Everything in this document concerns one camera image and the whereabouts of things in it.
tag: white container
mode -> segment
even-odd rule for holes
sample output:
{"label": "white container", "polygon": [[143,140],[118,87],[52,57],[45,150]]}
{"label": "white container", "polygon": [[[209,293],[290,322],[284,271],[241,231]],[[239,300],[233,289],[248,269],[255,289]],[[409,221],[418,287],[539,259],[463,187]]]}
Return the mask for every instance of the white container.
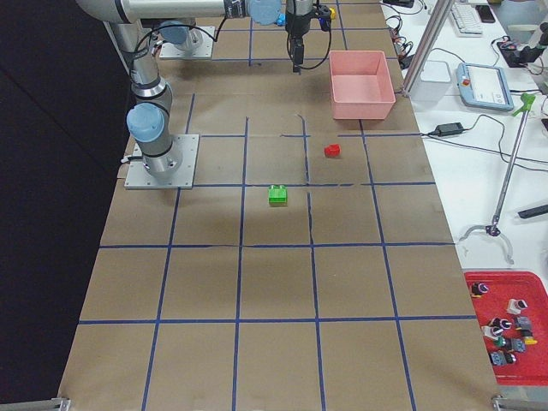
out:
{"label": "white container", "polygon": [[451,84],[451,72],[446,62],[427,60],[420,77],[411,90],[416,101],[439,101]]}

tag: metal mounting plate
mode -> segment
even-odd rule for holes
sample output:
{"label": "metal mounting plate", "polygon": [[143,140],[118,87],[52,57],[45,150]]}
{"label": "metal mounting plate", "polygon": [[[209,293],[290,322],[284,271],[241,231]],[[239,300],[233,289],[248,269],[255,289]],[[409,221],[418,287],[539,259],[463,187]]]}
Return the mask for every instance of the metal mounting plate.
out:
{"label": "metal mounting plate", "polygon": [[[179,145],[182,150],[182,163],[169,178],[158,179],[150,175],[141,160],[134,160],[129,164],[124,187],[141,190],[192,188],[200,136],[198,134],[176,134],[173,136],[173,143]],[[135,145],[133,155],[141,156],[139,146]]]}
{"label": "metal mounting plate", "polygon": [[[202,30],[208,32],[211,36],[215,35],[215,27],[207,26],[200,27]],[[204,41],[197,49],[194,49],[192,53],[185,52],[177,49],[171,43],[165,43],[162,45],[160,51],[160,60],[207,60],[211,58],[213,54],[213,39],[203,34]]]}

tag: white table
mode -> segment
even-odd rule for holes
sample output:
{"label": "white table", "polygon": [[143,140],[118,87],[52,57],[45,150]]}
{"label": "white table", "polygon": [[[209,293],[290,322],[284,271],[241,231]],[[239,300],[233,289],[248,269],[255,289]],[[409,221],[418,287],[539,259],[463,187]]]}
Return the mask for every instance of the white table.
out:
{"label": "white table", "polygon": [[[395,14],[383,8],[385,15]],[[412,40],[415,46],[424,32],[429,14],[404,15],[401,35]],[[492,65],[496,60],[491,42],[505,34],[497,21],[482,24],[484,36],[462,38],[456,36],[450,18],[445,22],[435,47],[452,51],[467,63]],[[453,77],[459,60],[442,51],[433,51],[431,60],[446,61]],[[504,68],[510,89],[527,90],[537,88],[531,75],[524,68],[508,68],[502,57],[497,66]],[[530,113],[519,155],[548,161],[548,133],[540,118],[541,105],[545,96],[538,94]],[[520,96],[514,96],[516,108],[521,107]],[[420,131],[428,133],[438,124],[461,122],[467,128],[472,126],[479,114],[496,117],[506,126],[503,150],[510,152],[515,141],[520,117],[508,112],[473,109],[465,106],[458,94],[456,83],[436,104],[413,102]],[[497,150],[501,127],[489,119],[479,121],[474,130],[458,135],[452,140],[458,143],[483,146]],[[473,234],[467,240],[458,242],[466,229],[475,224],[489,224],[497,205],[498,194],[506,171],[506,163],[499,156],[465,150],[434,140],[425,141],[426,152],[444,204],[451,234],[464,270],[470,269],[515,269],[532,271],[539,275],[548,288],[548,215],[522,220],[517,212],[533,206],[548,203],[548,173],[532,172],[515,167],[504,204],[499,228],[510,238],[514,247],[514,265],[504,259],[503,242],[486,234]],[[528,166],[542,165],[527,163]]]}

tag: blue cap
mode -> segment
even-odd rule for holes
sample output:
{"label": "blue cap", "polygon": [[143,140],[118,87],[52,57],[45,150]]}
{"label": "blue cap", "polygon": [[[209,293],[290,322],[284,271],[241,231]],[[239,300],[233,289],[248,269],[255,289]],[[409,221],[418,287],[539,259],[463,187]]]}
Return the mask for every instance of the blue cap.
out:
{"label": "blue cap", "polygon": [[248,7],[252,20],[266,26],[277,21],[282,9],[282,0],[251,0]]}
{"label": "blue cap", "polygon": [[[172,25],[181,25],[180,27],[168,27],[168,28],[162,28],[165,26],[172,26]],[[182,45],[188,36],[188,27],[185,27],[182,25],[180,21],[177,20],[168,20],[164,21],[160,25],[160,33],[162,34],[162,37],[165,41],[168,43],[171,43],[173,45]]]}
{"label": "blue cap", "polygon": [[154,104],[137,104],[129,111],[126,120],[129,131],[141,143],[154,141],[164,131],[164,116]]}

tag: keyboard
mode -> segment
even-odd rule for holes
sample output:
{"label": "keyboard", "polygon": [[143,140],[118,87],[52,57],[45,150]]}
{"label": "keyboard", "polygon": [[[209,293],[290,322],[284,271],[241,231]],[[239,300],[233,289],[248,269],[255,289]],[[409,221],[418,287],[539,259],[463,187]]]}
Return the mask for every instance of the keyboard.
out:
{"label": "keyboard", "polygon": [[453,4],[451,8],[452,21],[456,27],[456,35],[459,37],[482,37],[480,17],[468,4]]}

